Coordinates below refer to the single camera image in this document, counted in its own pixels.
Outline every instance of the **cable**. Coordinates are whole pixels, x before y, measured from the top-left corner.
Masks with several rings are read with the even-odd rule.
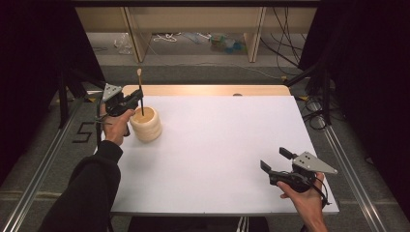
[[[278,39],[276,39],[272,33],[271,33],[271,37],[272,37],[272,39],[274,39],[276,42],[280,43],[280,41],[279,41]],[[288,46],[288,47],[292,47],[292,48],[294,48],[294,49],[302,50],[301,48],[299,48],[299,47],[297,47],[297,46],[292,46],[292,45],[289,45],[289,44],[286,44],[286,43],[283,43],[282,45]]]
[[[287,40],[289,41],[289,43],[290,43],[290,47],[292,47],[293,55],[295,56],[295,59],[296,59],[297,62],[299,63],[299,60],[300,60],[299,55],[298,55],[297,52],[295,51],[295,48],[294,48],[294,46],[293,46],[293,44],[292,44],[292,40],[290,39],[290,30],[289,30],[289,24],[288,24],[288,20],[287,20],[287,19],[288,19],[288,14],[289,14],[289,8],[285,8],[285,9],[284,9],[284,16],[285,16],[284,25],[282,25],[282,23],[281,23],[281,21],[280,21],[280,19],[279,19],[279,17],[278,17],[277,11],[275,10],[275,8],[273,8],[273,10],[274,10],[274,13],[275,13],[275,17],[276,17],[277,20],[278,20],[280,29],[281,29],[281,31],[282,31],[282,37],[281,37],[280,42],[279,42],[279,47],[280,47],[280,45],[282,44],[283,37],[286,37],[286,39],[287,39]]]
[[[192,66],[192,65],[194,65],[194,66],[201,66],[201,65],[223,65],[223,66],[226,66],[226,65],[229,65],[229,66],[239,67],[239,68],[242,68],[244,70],[260,73],[260,74],[266,75],[268,77],[271,77],[273,79],[280,79],[280,77],[278,77],[278,76],[272,76],[272,75],[266,74],[264,72],[254,70],[254,69],[251,69],[251,68],[247,68],[247,67],[243,67],[243,66],[239,66],[239,65],[236,65],[236,64],[233,64],[233,63],[201,62],[201,63],[192,63],[192,64],[182,63],[182,64],[170,65],[170,64],[167,64],[167,63],[163,62],[163,60],[161,60],[161,58],[159,57],[159,54],[150,46],[150,44],[147,41],[145,41],[145,39],[143,39],[142,34],[141,34],[141,38],[148,45],[148,48],[150,48],[150,50],[156,55],[156,58],[159,59],[161,61],[161,63],[163,63],[165,66],[174,67],[174,66]]]
[[[266,45],[266,47],[268,49],[270,49],[271,51],[273,51],[277,56],[280,56],[281,58],[285,59],[287,62],[289,62],[290,64],[294,65],[295,67],[298,67],[298,64],[296,64],[295,62],[289,60],[288,58],[286,58],[284,55],[280,54],[278,51],[274,50],[273,48],[269,47],[262,38],[260,38],[260,41]]]
[[[153,41],[156,42],[156,41],[158,41],[158,40],[164,40],[164,41],[168,41],[168,42],[177,42],[177,39],[174,38],[174,34],[173,34],[173,33],[171,33],[171,34],[166,33],[166,34],[165,34],[165,37],[160,36],[160,34],[157,34],[157,37],[156,37],[156,38],[153,38]]]

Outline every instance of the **white table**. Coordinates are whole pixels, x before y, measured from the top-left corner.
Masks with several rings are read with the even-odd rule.
[[[260,161],[291,171],[279,147],[315,155],[291,96],[149,96],[162,135],[144,144],[125,138],[122,180],[112,207],[117,215],[258,216],[296,213],[269,184]],[[338,207],[328,187],[325,214]]]

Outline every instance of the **person's right hand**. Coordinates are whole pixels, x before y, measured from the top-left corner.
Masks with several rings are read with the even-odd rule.
[[[134,112],[134,110],[129,109],[118,117],[104,117],[103,132],[105,133],[105,140],[120,146],[124,141],[124,134],[127,132],[127,122]]]
[[[316,173],[316,177],[322,182],[325,179],[323,173],[319,172]],[[316,180],[314,182],[318,189],[322,189],[322,183],[320,181]],[[292,200],[309,232],[328,231],[323,218],[322,198],[319,192],[310,188],[308,191],[299,193],[284,182],[277,182],[277,185],[284,192],[280,198],[290,198]]]

